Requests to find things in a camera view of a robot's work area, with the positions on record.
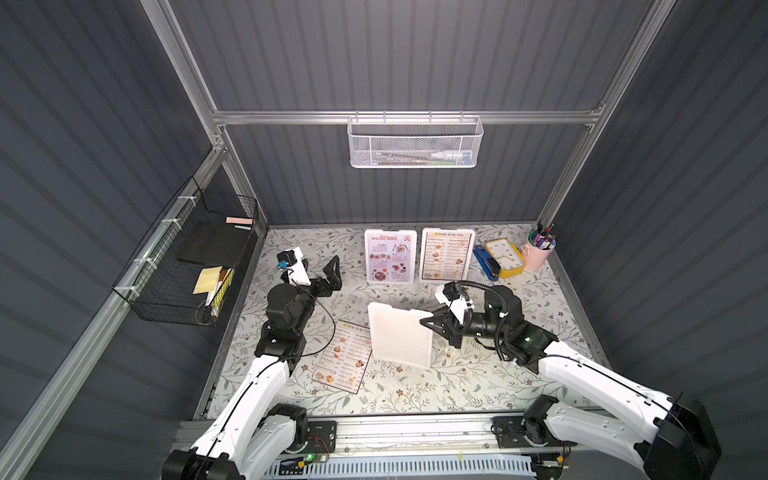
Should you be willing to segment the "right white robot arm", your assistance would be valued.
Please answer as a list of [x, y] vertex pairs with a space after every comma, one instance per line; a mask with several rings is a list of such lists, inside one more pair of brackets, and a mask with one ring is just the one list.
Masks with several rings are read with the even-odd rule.
[[578, 444], [622, 460], [649, 479], [709, 479], [722, 447], [705, 406], [672, 397], [585, 357], [524, 317], [522, 301], [506, 286], [451, 281], [437, 288], [439, 308], [420, 319], [454, 348], [472, 337], [511, 362], [555, 381], [603, 409], [602, 414], [541, 395], [526, 410], [526, 441]]

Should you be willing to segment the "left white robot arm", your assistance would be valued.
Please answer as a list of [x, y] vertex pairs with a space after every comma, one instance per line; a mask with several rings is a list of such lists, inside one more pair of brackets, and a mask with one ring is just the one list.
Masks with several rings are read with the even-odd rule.
[[304, 330], [317, 300], [342, 288], [340, 260], [332, 257], [322, 277], [310, 278], [300, 248], [277, 259], [281, 283], [267, 294], [267, 320], [245, 379], [189, 449], [170, 453], [163, 479], [259, 479], [279, 455], [306, 444], [306, 409], [274, 399], [305, 356]]

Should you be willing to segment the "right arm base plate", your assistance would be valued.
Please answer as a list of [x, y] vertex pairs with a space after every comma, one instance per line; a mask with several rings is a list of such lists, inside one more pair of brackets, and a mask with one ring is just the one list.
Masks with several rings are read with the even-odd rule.
[[491, 419], [490, 431], [499, 448], [566, 446], [569, 449], [576, 445], [555, 438], [543, 420], [527, 419], [523, 415], [495, 416]]

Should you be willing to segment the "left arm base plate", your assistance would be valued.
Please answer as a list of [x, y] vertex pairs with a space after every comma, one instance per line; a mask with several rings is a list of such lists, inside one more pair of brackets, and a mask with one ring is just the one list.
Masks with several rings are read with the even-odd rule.
[[306, 439], [299, 442], [288, 454], [332, 454], [336, 449], [338, 422], [334, 420], [309, 420]]

